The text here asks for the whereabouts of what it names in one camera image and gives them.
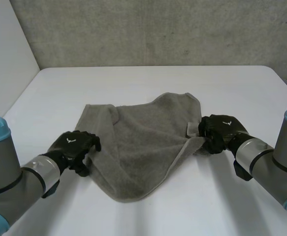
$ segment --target logo on robotic hand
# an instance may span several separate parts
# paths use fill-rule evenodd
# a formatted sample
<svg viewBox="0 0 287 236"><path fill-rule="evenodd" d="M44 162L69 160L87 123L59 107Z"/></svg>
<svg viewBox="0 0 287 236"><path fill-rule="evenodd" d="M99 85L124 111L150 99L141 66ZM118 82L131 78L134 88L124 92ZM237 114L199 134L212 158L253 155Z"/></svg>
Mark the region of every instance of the logo on robotic hand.
<svg viewBox="0 0 287 236"><path fill-rule="evenodd" d="M223 123L223 124L228 124L229 126L231 126L232 121L230 121L230 122L223 122L223 121L222 121L222 123Z"/></svg>
<svg viewBox="0 0 287 236"><path fill-rule="evenodd" d="M76 139L75 140L69 140L68 138L66 139L66 141L68 142L68 144L69 143L73 143L73 142L75 142L76 141Z"/></svg>

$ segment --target white wall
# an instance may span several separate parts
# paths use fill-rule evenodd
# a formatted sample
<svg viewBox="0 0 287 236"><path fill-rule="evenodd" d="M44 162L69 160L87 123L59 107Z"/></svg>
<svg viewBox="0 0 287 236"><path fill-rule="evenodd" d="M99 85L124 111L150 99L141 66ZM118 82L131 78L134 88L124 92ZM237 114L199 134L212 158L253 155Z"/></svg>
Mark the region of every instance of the white wall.
<svg viewBox="0 0 287 236"><path fill-rule="evenodd" d="M9 0L0 0L0 116L39 72Z"/></svg>

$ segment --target white table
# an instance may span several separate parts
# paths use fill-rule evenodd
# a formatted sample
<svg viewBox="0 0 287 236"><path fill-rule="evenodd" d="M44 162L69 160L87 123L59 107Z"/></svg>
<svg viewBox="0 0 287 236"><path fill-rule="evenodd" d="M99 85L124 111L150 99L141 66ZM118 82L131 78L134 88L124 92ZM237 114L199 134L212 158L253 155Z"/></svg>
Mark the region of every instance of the white table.
<svg viewBox="0 0 287 236"><path fill-rule="evenodd" d="M164 92L190 92L203 116L235 116L272 146L287 108L287 86L264 66L50 68L5 118L25 164L73 130L85 104L142 104ZM287 235L287 212L255 180L238 178L232 163L230 152L192 156L150 196L127 204L110 199L91 178L66 171L57 192L6 235Z"/></svg>

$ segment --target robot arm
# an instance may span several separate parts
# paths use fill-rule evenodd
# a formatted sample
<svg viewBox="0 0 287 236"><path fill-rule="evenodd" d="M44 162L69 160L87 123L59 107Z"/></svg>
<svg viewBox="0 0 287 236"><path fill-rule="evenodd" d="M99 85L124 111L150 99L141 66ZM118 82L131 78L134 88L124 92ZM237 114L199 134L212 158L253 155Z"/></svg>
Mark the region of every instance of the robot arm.
<svg viewBox="0 0 287 236"><path fill-rule="evenodd" d="M0 118L0 235L5 233L39 198L53 194L67 168L86 177L83 164L92 146L101 150L99 137L87 132L66 132L39 155L20 167L10 129Z"/></svg>
<svg viewBox="0 0 287 236"><path fill-rule="evenodd" d="M236 175L246 181L254 178L287 210L287 111L274 149L250 136L234 117L203 117L198 129L209 153L231 151Z"/></svg>

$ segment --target fabric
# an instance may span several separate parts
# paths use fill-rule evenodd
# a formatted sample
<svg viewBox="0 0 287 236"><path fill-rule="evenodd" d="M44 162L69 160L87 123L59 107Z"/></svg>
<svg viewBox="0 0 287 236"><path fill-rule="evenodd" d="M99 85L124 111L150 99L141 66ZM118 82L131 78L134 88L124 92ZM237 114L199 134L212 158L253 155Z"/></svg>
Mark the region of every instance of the fabric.
<svg viewBox="0 0 287 236"><path fill-rule="evenodd" d="M86 105L76 130L100 137L102 151L88 153L93 180L114 200L131 202L151 193L201 148L200 121L195 97L165 93L142 105Z"/></svg>

